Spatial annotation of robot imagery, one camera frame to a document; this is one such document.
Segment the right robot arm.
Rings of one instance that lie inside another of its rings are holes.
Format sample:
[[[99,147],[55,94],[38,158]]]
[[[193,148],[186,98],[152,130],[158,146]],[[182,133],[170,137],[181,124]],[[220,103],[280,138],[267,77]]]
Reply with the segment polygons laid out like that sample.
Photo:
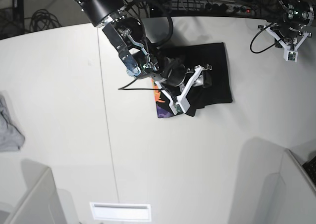
[[[155,0],[73,0],[86,13],[92,25],[100,28],[109,42],[118,52],[118,56],[126,66],[127,72],[135,80],[152,78],[156,84],[162,84],[162,91],[175,95],[168,87],[207,88],[212,85],[208,72],[209,64],[195,66],[193,69],[184,65],[184,57],[169,58],[160,47],[167,43],[173,35],[173,21],[169,13]],[[158,7],[168,22],[166,36],[152,43],[146,34],[141,18],[133,16],[129,11],[140,2],[149,2]]]

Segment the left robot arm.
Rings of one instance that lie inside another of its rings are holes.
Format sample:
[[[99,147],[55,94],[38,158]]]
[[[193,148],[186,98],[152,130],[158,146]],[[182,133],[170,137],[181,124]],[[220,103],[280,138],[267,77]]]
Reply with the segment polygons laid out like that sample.
[[[259,25],[260,33],[266,31],[275,40],[272,46],[283,48],[285,61],[297,61],[298,49],[312,33],[304,29],[312,24],[315,18],[314,8],[306,0],[277,0],[280,14],[268,25]]]

